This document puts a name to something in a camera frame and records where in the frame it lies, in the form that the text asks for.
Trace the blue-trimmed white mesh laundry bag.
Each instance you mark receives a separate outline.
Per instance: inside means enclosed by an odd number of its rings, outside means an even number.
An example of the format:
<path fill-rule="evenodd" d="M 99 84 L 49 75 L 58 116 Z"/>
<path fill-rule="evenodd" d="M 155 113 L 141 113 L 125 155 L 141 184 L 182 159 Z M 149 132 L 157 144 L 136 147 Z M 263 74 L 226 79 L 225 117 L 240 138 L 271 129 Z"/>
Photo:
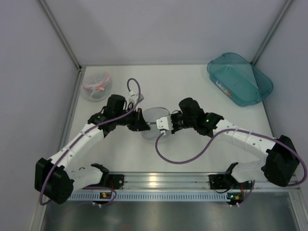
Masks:
<path fill-rule="evenodd" d="M 164 107 L 153 107 L 143 112 L 143 118 L 150 127 L 150 130 L 142 131 L 141 136 L 149 142 L 155 143 L 160 131 L 157 129 L 156 120 L 169 115 L 170 112 Z"/>

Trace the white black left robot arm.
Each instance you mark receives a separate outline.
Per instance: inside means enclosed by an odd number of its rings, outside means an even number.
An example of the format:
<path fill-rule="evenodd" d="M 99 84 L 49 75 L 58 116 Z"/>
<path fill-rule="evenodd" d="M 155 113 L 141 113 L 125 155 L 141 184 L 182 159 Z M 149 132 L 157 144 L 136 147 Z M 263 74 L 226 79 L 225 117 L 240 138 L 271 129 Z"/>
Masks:
<path fill-rule="evenodd" d="M 41 205 L 45 205 L 44 196 L 60 205 L 79 189 L 91 185 L 107 185 L 109 170 L 103 165 L 91 164 L 81 170 L 74 170 L 74 167 L 117 126 L 126 126 L 134 132 L 149 130 L 142 109 L 138 107 L 143 99 L 141 94 L 131 94 L 128 100 L 120 95 L 111 95 L 107 105 L 93 114 L 81 132 L 65 147 L 49 159 L 41 158 L 37 161 L 34 187 L 40 193 Z"/>

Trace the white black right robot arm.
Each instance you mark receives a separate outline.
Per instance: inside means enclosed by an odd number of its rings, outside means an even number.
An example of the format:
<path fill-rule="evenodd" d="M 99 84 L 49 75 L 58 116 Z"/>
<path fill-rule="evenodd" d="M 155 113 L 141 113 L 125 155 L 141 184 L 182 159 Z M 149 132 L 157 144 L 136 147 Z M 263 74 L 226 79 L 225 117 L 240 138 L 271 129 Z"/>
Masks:
<path fill-rule="evenodd" d="M 192 98 L 180 101 L 179 108 L 178 112 L 171 115 L 172 133 L 192 128 L 200 135 L 225 141 L 257 158 L 256 161 L 234 162 L 230 165 L 226 173 L 235 181 L 243 183 L 265 177 L 277 186 L 289 186 L 300 164 L 289 137 L 267 137 L 239 128 L 223 116 L 204 112 Z"/>

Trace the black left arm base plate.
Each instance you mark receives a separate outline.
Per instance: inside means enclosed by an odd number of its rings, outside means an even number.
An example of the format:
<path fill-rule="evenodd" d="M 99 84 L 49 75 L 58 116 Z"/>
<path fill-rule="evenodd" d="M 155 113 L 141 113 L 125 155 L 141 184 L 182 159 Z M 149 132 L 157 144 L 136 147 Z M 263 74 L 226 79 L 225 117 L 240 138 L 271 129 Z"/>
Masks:
<path fill-rule="evenodd" d="M 105 174 L 96 186 L 107 187 L 114 190 L 121 189 L 124 185 L 123 174 Z"/>

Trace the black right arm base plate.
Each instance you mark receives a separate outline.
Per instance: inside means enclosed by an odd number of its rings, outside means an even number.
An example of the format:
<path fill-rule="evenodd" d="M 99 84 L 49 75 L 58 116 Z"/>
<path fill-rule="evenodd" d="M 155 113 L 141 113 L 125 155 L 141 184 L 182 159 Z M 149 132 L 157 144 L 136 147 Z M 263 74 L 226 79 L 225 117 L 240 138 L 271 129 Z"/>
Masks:
<path fill-rule="evenodd" d="M 235 190 L 235 189 L 251 189 L 252 182 L 245 181 L 239 183 L 230 174 L 212 174 L 209 175 L 210 189 L 212 190 Z"/>

